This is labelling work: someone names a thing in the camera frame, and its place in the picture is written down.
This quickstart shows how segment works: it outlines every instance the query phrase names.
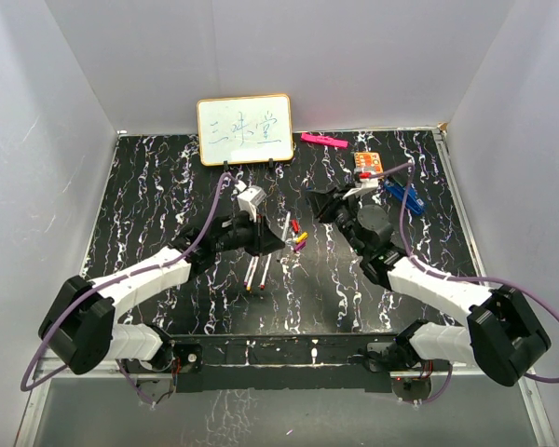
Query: robotic arm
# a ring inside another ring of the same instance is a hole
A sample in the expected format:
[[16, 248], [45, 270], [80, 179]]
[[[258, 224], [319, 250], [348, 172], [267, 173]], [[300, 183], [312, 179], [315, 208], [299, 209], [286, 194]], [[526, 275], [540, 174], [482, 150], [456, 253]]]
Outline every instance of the robotic arm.
[[[375, 205], [360, 206], [358, 197], [377, 186], [376, 179], [359, 179], [328, 192], [307, 191], [307, 199], [319, 222], [337, 225], [361, 256], [360, 267], [371, 282], [415, 297], [461, 326], [417, 320], [382, 352], [367, 346], [367, 358], [387, 371], [410, 369], [428, 359], [461, 361], [478, 365], [501, 385], [515, 384], [551, 346], [524, 296], [509, 287], [491, 290], [427, 275], [391, 242], [393, 227], [386, 213]], [[257, 213], [265, 192], [242, 182], [237, 188], [240, 212], [213, 219], [204, 236], [187, 226], [168, 247], [132, 267], [104, 278], [68, 279], [39, 329], [44, 344], [76, 374], [92, 370], [104, 359], [138, 359], [164, 369], [169, 363], [169, 336], [158, 327], [117, 324], [119, 318], [153, 295], [205, 272], [217, 253], [243, 248], [252, 256], [263, 256], [284, 248]]]
[[371, 282], [412, 296], [454, 318], [461, 326], [417, 320], [393, 345], [375, 356], [389, 370], [406, 369], [422, 359], [447, 359], [478, 365], [495, 382], [513, 386], [551, 347], [524, 296], [501, 287], [491, 290], [469, 282], [434, 278], [419, 269], [404, 250], [391, 243], [393, 227], [376, 205], [360, 207], [358, 197], [376, 190], [377, 179], [327, 192], [307, 191], [322, 224], [335, 224], [362, 257], [360, 267]]
[[183, 251], [197, 239], [199, 230], [187, 226], [154, 256], [103, 278], [69, 278], [39, 328], [44, 339], [62, 313], [81, 295], [98, 289], [78, 306], [49, 340], [48, 346], [75, 374], [84, 374], [104, 359], [138, 359], [161, 364], [163, 341], [168, 337], [145, 324], [116, 324], [134, 306], [169, 287], [186, 283], [205, 272], [217, 253], [243, 248], [252, 256], [264, 256], [284, 248], [284, 242], [269, 229], [257, 206], [266, 193], [258, 186], [237, 185], [240, 212], [212, 220], [205, 237], [181, 261]]

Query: white enclosure wall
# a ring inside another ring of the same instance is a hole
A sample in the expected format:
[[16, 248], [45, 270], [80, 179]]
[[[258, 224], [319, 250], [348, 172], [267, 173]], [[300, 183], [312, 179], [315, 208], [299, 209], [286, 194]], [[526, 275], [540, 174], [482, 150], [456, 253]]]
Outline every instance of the white enclosure wall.
[[46, 0], [129, 133], [197, 129], [203, 98], [287, 93], [295, 130], [448, 121], [512, 0]]
[[116, 133], [43, 0], [0, 0], [0, 446], [62, 282], [77, 274]]
[[[559, 310], [559, 1], [519, 1], [450, 125], [449, 147], [489, 274]], [[537, 372], [559, 375], [559, 327]], [[540, 385], [559, 441], [559, 386]]]

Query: black tabletop with white veins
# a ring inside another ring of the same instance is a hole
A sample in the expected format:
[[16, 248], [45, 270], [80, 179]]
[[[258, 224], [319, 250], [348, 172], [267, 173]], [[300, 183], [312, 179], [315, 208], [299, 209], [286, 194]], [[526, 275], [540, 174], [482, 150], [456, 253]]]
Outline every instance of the black tabletop with white veins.
[[[385, 291], [364, 277], [360, 259], [328, 224], [317, 223], [305, 199], [308, 188], [325, 190], [352, 181], [355, 152], [378, 152], [384, 169], [416, 163], [414, 186], [426, 203], [416, 217], [407, 211], [407, 236], [425, 262], [454, 274], [474, 268], [429, 130], [349, 131], [324, 135], [348, 140], [348, 149], [300, 142], [294, 134], [291, 163], [236, 165], [230, 171], [264, 188], [261, 206], [280, 236], [289, 211], [308, 232], [306, 247], [286, 249], [271, 260], [263, 291], [258, 263], [252, 290], [244, 278], [251, 256], [218, 255], [214, 267], [132, 309], [120, 322], [155, 323], [172, 334], [285, 334], [399, 332], [416, 318], [453, 321], [418, 300]], [[222, 168], [201, 164], [196, 135], [121, 138], [116, 146], [101, 210], [83, 269], [87, 278], [109, 275], [159, 251], [186, 224], [204, 223]], [[238, 210], [234, 188], [224, 188], [219, 214]], [[397, 227], [401, 202], [379, 186], [363, 203], [376, 203]], [[395, 232], [395, 243], [400, 237]]]

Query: blue marker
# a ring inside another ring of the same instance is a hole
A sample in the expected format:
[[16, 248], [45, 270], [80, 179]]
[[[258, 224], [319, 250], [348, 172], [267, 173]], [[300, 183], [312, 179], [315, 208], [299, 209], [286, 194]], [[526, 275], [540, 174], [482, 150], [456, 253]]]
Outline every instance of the blue marker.
[[[385, 189], [390, 191], [398, 200], [403, 200], [403, 192], [406, 189], [406, 183], [399, 182], [394, 176], [389, 175], [385, 178], [384, 185]], [[408, 199], [406, 200], [406, 208], [416, 216], [425, 212], [425, 202], [418, 198], [413, 185], [410, 185]]]

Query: whiteboard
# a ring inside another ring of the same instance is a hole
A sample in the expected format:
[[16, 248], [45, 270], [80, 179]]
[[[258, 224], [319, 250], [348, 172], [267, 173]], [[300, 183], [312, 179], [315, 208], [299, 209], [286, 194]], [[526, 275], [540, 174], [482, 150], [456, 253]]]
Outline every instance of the whiteboard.
[[205, 166], [293, 157], [290, 99], [286, 95], [201, 100], [197, 118]]

